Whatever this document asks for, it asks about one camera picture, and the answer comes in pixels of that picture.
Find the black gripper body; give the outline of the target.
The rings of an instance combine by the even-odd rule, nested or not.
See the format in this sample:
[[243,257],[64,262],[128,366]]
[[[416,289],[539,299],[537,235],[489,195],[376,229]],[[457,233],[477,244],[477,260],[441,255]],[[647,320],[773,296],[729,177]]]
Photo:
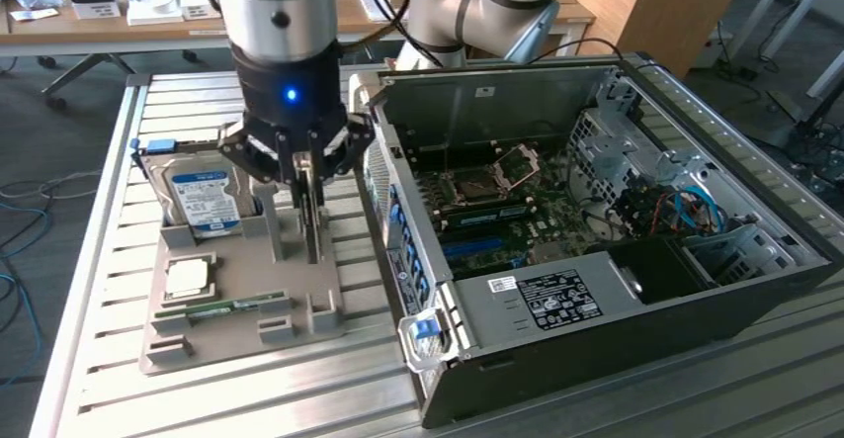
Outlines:
[[255,138],[273,149],[281,134],[291,152],[313,151],[325,162],[344,160],[348,148],[328,147],[347,125],[340,55],[340,46],[332,44],[303,60],[276,62],[251,56],[239,45],[232,47],[245,104],[241,127],[229,131],[237,145]]

